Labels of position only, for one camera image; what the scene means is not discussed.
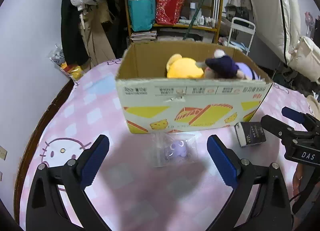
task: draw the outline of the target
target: stuffed animal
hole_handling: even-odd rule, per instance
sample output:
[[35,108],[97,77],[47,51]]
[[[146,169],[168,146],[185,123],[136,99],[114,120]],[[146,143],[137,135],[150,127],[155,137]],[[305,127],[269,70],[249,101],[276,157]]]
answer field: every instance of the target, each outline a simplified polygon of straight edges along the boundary
[[236,63],[226,55],[221,49],[217,49],[213,58],[206,59],[205,64],[208,66],[204,71],[204,78],[239,78],[239,79],[259,79],[255,71],[245,63]]
[[174,54],[167,62],[167,78],[202,78],[203,70],[196,61],[180,54]]

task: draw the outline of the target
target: black box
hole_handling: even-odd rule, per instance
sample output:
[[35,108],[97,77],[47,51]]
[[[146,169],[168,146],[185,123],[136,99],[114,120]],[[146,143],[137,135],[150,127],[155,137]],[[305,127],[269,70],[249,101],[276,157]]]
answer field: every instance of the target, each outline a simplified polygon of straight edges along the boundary
[[236,135],[241,147],[252,146],[266,141],[259,122],[240,122],[235,125]]

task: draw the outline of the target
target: blue gripper pad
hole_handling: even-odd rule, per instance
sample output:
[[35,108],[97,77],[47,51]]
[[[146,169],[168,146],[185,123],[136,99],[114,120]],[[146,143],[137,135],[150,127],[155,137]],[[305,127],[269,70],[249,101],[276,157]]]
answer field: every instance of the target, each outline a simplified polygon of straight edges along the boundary
[[287,117],[290,120],[293,120],[300,124],[304,123],[305,118],[303,113],[297,112],[296,110],[293,110],[286,106],[282,108],[281,113],[284,117]]
[[100,135],[90,149],[82,152],[76,168],[77,174],[81,179],[80,186],[82,190],[92,184],[108,151],[109,139],[105,135]]
[[224,146],[217,135],[211,135],[208,138],[207,149],[225,184],[235,189],[238,186],[237,177],[241,167],[237,162],[232,163],[227,154],[231,155],[232,152],[233,160],[238,157]]

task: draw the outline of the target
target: bed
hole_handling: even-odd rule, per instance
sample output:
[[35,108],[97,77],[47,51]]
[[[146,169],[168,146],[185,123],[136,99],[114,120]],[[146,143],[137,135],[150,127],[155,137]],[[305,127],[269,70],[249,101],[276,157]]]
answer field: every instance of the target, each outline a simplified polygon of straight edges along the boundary
[[[40,163],[59,166],[70,158],[78,158],[100,134],[108,136],[110,150],[85,192],[113,231],[205,230],[232,191],[207,152],[206,141],[212,134],[253,164],[281,165],[289,197],[292,196],[296,163],[284,159],[284,146],[269,132],[265,132],[265,143],[246,148],[237,143],[234,127],[194,132],[198,142],[197,162],[153,168],[148,155],[152,135],[131,134],[124,119],[114,81],[119,66],[120,60],[109,61],[87,72],[43,132],[21,195],[20,224],[24,230],[30,185],[37,166]],[[269,114],[296,130],[304,130],[301,124],[281,115],[283,106],[311,113],[302,94],[274,84],[252,121],[260,121]],[[257,188],[257,185],[252,188],[238,224],[246,221]],[[63,186],[60,194],[70,220],[81,226]]]

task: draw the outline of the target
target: white wall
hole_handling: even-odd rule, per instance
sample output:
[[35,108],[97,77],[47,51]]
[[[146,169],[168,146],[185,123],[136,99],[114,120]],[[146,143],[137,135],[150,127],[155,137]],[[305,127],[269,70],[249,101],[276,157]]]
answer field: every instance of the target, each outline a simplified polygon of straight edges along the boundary
[[41,116],[68,79],[47,58],[60,37],[61,0],[4,0],[0,6],[0,198],[13,215],[20,159]]
[[301,35],[305,36],[307,31],[305,12],[310,12],[315,21],[318,15],[320,15],[320,11],[313,0],[298,0],[298,2],[300,7]]

